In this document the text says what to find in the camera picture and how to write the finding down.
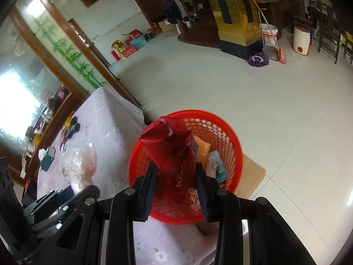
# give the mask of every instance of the clear plastic bag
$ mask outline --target clear plastic bag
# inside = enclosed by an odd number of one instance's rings
[[[70,148],[62,155],[62,173],[70,181],[75,194],[92,184],[97,171],[97,154],[92,143],[84,148]]]

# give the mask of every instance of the glass panel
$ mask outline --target glass panel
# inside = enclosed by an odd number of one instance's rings
[[[40,0],[19,0],[16,7],[40,42],[84,89],[93,93],[97,88],[108,85],[50,16]]]
[[[9,19],[0,27],[0,139],[23,153],[27,128],[34,126],[61,83],[22,40]]]

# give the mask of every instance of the basket rim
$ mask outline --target basket rim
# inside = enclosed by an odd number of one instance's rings
[[[227,134],[229,137],[229,142],[232,143],[233,148],[234,148],[234,155],[235,155],[235,169],[234,169],[234,176],[232,179],[232,182],[229,185],[229,188],[227,189],[229,192],[234,193],[235,190],[237,189],[241,174],[242,174],[242,150],[241,150],[241,145],[239,143],[238,137],[235,133],[235,131],[232,129],[232,127],[225,122],[221,117],[215,115],[214,113],[206,112],[204,110],[180,110],[177,112],[173,112],[170,114],[166,115],[167,117],[181,117],[183,119],[185,118],[197,118],[197,119],[205,119],[208,120],[214,124],[217,124],[219,127],[222,128],[222,130]],[[131,155],[129,158],[128,162],[128,183],[130,186],[133,185],[134,180],[132,181],[130,178],[130,165],[132,163],[132,157],[136,156],[144,146],[142,143],[137,140],[137,142],[134,145],[133,150],[131,151]],[[151,217],[158,219],[164,223],[168,224],[175,224],[175,225],[182,225],[182,224],[193,224],[193,223],[198,223],[202,222],[205,220],[205,218],[202,215],[202,212],[200,210],[200,215],[193,216],[193,217],[166,217],[161,214],[156,214],[154,212],[151,212]]]

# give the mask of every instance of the yellow package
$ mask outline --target yellow package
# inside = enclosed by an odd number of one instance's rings
[[[203,168],[206,169],[208,154],[210,152],[211,145],[195,135],[194,135],[194,139],[199,146],[199,154],[198,154],[197,161],[199,163],[202,163]]]

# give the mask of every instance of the green bamboo painting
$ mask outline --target green bamboo painting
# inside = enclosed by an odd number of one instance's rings
[[[68,45],[67,39],[56,39],[56,27],[57,25],[50,16],[42,15],[38,19],[34,19],[39,30],[42,34],[42,39],[47,39],[52,44],[52,51],[58,52],[78,73],[83,79],[88,82],[95,89],[108,85],[106,81],[99,82],[95,75],[95,68],[91,65],[81,62],[80,58],[82,53],[74,51],[76,48],[73,44]]]

